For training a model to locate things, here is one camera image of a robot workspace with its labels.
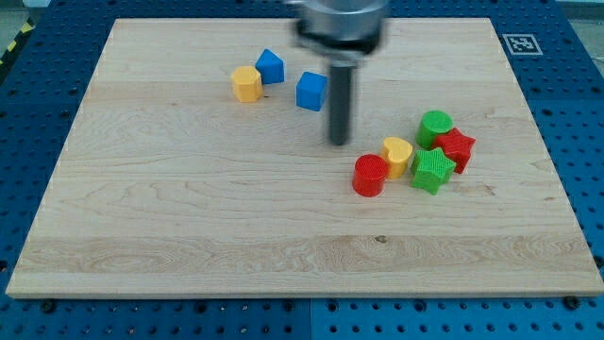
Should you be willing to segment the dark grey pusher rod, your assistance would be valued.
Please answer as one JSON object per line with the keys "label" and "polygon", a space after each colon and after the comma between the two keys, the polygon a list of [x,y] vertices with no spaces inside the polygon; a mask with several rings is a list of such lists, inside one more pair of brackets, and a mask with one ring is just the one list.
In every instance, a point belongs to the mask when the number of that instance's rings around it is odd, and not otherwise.
{"label": "dark grey pusher rod", "polygon": [[329,65],[328,138],[333,145],[348,141],[353,90],[353,70],[350,65],[332,62]]}

